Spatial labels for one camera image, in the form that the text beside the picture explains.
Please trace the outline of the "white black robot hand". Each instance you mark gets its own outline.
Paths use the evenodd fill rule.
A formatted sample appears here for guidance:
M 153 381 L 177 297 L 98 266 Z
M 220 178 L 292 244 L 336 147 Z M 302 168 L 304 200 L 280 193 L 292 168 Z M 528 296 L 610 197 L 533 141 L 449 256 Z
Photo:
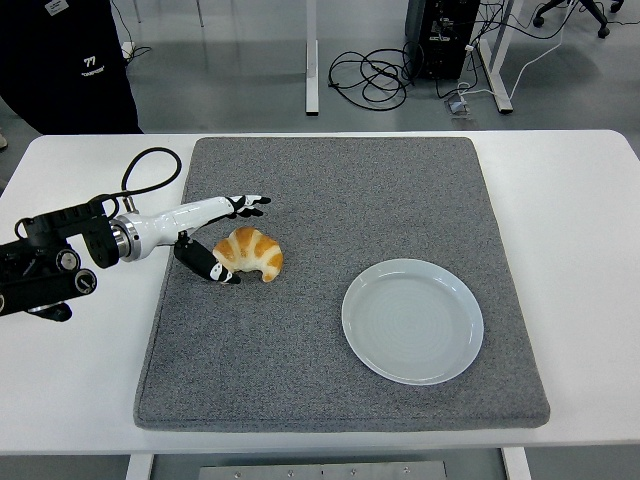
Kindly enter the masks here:
M 121 258 L 137 261 L 148 257 L 158 246 L 170 246 L 174 257 L 198 276 L 222 284 L 238 284 L 240 279 L 191 235 L 222 218 L 261 216 L 259 207 L 270 202 L 270 198 L 260 195 L 219 196 L 183 204 L 155 216 L 124 215 L 120 220 L 129 247 Z

